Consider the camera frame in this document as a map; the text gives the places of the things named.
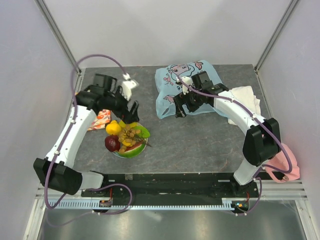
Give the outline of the light blue plastic bag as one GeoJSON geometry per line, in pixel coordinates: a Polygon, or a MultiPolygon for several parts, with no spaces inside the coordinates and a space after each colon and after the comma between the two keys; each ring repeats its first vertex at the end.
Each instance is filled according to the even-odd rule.
{"type": "Polygon", "coordinates": [[[183,91],[182,86],[176,84],[177,77],[192,77],[201,72],[207,72],[213,84],[222,81],[215,68],[206,60],[196,60],[184,64],[171,64],[167,67],[158,68],[155,71],[155,85],[158,97],[155,102],[156,115],[164,119],[176,114],[174,97],[183,91]]]}

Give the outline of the fake brown grape cluster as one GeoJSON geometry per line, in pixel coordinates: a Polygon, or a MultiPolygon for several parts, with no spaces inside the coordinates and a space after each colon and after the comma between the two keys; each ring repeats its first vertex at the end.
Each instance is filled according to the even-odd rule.
{"type": "Polygon", "coordinates": [[[118,151],[119,153],[123,153],[127,149],[127,147],[122,144],[122,141],[124,139],[132,139],[132,140],[135,140],[136,143],[142,142],[142,143],[146,144],[146,147],[151,147],[151,145],[148,143],[149,138],[142,138],[142,137],[136,135],[136,131],[134,130],[134,127],[127,126],[127,128],[124,128],[118,134],[118,140],[120,142],[120,150],[118,151]]]}

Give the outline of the yellow fake lemon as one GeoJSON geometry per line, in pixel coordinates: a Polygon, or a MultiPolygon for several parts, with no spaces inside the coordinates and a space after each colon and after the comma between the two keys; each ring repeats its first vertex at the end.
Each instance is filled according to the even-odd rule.
{"type": "Polygon", "coordinates": [[[131,138],[126,138],[121,143],[126,147],[132,147],[136,143],[136,141],[131,138]]]}
{"type": "Polygon", "coordinates": [[[113,120],[105,127],[105,131],[108,135],[117,136],[122,131],[122,127],[116,120],[113,120]]]}

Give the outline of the green fake starfruit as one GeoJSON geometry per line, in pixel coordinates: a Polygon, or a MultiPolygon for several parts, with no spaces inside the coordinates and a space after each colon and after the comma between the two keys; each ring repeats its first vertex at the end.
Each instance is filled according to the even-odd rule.
{"type": "Polygon", "coordinates": [[[143,139],[147,139],[151,136],[150,132],[142,125],[137,125],[133,129],[135,130],[135,134],[143,139]]]}

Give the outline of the red fake apple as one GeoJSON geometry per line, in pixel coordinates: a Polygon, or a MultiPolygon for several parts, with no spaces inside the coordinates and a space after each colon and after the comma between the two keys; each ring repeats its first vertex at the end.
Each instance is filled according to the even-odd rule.
{"type": "Polygon", "coordinates": [[[108,135],[104,140],[104,144],[106,149],[110,152],[117,152],[121,148],[119,137],[117,135],[108,135]]]}

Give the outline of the fake watermelon slice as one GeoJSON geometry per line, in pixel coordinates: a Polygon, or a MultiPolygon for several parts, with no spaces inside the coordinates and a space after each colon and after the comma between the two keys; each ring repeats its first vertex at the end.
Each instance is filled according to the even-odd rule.
{"type": "Polygon", "coordinates": [[[127,147],[124,152],[116,151],[114,152],[114,154],[120,158],[133,158],[142,153],[145,148],[146,144],[144,144],[143,142],[137,142],[135,145],[127,147]]]}

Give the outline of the yellow fake mango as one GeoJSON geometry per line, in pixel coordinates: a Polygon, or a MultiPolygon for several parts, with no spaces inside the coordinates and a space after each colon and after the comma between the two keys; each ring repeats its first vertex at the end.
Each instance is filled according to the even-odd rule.
{"type": "Polygon", "coordinates": [[[126,129],[128,124],[124,123],[122,120],[118,123],[122,129],[126,129]]]}

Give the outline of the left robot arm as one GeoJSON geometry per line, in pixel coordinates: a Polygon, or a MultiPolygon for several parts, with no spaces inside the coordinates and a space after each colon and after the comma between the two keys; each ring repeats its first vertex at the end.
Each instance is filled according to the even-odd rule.
{"type": "Polygon", "coordinates": [[[99,197],[109,193],[110,185],[104,181],[104,174],[78,172],[74,170],[74,164],[85,134],[100,111],[109,110],[126,124],[139,121],[138,102],[134,101],[132,107],[128,107],[132,90],[139,84],[128,74],[123,77],[118,84],[114,77],[96,74],[93,84],[75,95],[76,105],[58,140],[43,159],[36,158],[33,163],[45,190],[74,195],[79,190],[92,189],[99,197]]]}

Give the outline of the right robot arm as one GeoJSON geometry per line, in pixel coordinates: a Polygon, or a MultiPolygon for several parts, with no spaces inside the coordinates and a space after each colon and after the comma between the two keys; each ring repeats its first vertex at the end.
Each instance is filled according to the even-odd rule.
{"type": "Polygon", "coordinates": [[[280,152],[279,123],[274,118],[266,119],[250,111],[225,85],[214,84],[205,71],[192,77],[178,76],[176,84],[182,86],[182,92],[174,97],[176,117],[184,118],[185,108],[189,112],[195,112],[207,104],[226,115],[243,132],[244,160],[229,184],[229,191],[233,196],[242,196],[258,169],[280,152]]]}

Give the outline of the floral orange napkin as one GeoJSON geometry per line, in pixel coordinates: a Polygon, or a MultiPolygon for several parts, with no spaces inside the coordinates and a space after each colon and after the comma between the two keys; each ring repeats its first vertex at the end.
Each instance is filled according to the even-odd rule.
{"type": "Polygon", "coordinates": [[[91,123],[88,131],[104,129],[111,122],[111,112],[107,109],[101,110],[94,121],[91,123]]]}

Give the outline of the cream and blue plate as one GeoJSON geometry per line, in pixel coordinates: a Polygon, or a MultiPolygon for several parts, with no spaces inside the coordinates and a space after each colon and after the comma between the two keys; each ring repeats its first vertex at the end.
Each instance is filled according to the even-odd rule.
{"type": "Polygon", "coordinates": [[[140,123],[125,124],[122,120],[119,122],[114,120],[111,124],[115,125],[117,142],[120,144],[119,150],[114,151],[116,156],[133,158],[141,154],[146,147],[151,146],[148,143],[151,134],[140,123]]]}

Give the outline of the white folded cloth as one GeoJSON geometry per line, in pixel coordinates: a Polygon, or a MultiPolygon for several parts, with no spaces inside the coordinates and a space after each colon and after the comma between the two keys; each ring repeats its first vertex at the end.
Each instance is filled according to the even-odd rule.
{"type": "Polygon", "coordinates": [[[251,86],[235,87],[229,90],[232,95],[252,113],[261,114],[260,102],[261,100],[254,95],[251,86]]]}

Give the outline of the pink cap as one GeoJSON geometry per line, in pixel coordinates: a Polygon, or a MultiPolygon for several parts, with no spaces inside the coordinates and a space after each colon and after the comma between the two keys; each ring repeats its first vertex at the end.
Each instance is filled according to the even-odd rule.
{"type": "Polygon", "coordinates": [[[281,184],[294,181],[300,178],[300,168],[298,167],[296,157],[294,156],[293,152],[290,150],[290,148],[286,144],[283,143],[282,146],[284,147],[284,150],[286,151],[289,157],[289,160],[291,162],[291,172],[289,173],[282,172],[282,176],[275,175],[276,172],[280,173],[281,172],[280,170],[282,171],[289,170],[288,160],[285,157],[285,154],[282,150],[266,163],[267,165],[270,165],[280,170],[275,170],[268,166],[264,167],[265,171],[268,173],[271,179],[274,180],[276,183],[281,183],[281,184]]]}

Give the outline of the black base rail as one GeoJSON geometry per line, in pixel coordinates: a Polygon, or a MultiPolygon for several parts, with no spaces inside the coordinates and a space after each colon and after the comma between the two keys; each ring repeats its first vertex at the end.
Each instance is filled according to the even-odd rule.
{"type": "Polygon", "coordinates": [[[254,181],[240,186],[228,172],[106,174],[101,187],[111,184],[126,185],[134,197],[185,194],[210,198],[256,198],[259,195],[254,181]]]}

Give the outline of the left aluminium frame post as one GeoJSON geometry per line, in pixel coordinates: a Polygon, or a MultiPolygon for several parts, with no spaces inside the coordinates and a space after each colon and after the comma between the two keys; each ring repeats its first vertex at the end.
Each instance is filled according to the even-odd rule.
{"type": "Polygon", "coordinates": [[[56,23],[51,11],[49,10],[49,7],[47,6],[46,2],[44,0],[34,0],[36,5],[38,6],[39,10],[41,11],[43,17],[45,18],[47,24],[49,25],[53,35],[55,36],[56,40],[58,41],[60,47],[62,48],[65,56],[71,63],[73,67],[75,67],[76,73],[79,75],[82,73],[82,70],[77,66],[76,59],[74,55],[71,52],[71,49],[69,48],[61,30],[59,29],[58,24],[56,23]]]}

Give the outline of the aluminium frame post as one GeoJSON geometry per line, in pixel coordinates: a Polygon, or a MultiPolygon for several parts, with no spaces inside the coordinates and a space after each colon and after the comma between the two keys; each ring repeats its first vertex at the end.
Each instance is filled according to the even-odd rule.
{"type": "Polygon", "coordinates": [[[60,47],[62,48],[65,56],[71,63],[73,67],[75,67],[76,73],[79,75],[82,73],[82,70],[77,66],[76,59],[74,55],[71,52],[71,49],[69,48],[61,30],[59,29],[58,24],[56,23],[51,11],[49,10],[49,7],[47,6],[46,2],[44,0],[34,0],[36,5],[38,6],[39,10],[41,11],[43,17],[45,18],[47,24],[49,25],[53,35],[55,36],[56,40],[58,41],[60,47]]]}
{"type": "Polygon", "coordinates": [[[262,68],[264,62],[266,61],[267,57],[269,56],[270,52],[272,51],[273,47],[275,46],[276,42],[281,36],[284,28],[286,27],[287,23],[289,22],[292,14],[294,13],[299,3],[300,3],[300,0],[291,0],[289,2],[288,6],[286,7],[282,17],[280,18],[276,28],[274,29],[269,41],[267,42],[261,56],[259,57],[254,67],[256,74],[258,74],[258,72],[262,68]]]}

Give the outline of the right aluminium frame post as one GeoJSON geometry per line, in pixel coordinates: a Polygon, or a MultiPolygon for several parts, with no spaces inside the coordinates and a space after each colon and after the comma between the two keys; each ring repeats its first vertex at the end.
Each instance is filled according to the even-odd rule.
{"type": "Polygon", "coordinates": [[[300,3],[300,0],[291,0],[289,2],[288,6],[286,7],[282,17],[280,18],[276,28],[274,29],[269,41],[267,42],[261,56],[259,57],[254,67],[256,74],[258,74],[258,72],[262,68],[264,62],[266,61],[267,57],[269,56],[270,52],[272,51],[273,47],[275,46],[276,42],[281,36],[284,28],[286,27],[287,23],[289,22],[292,14],[294,13],[299,3],[300,3]]]}

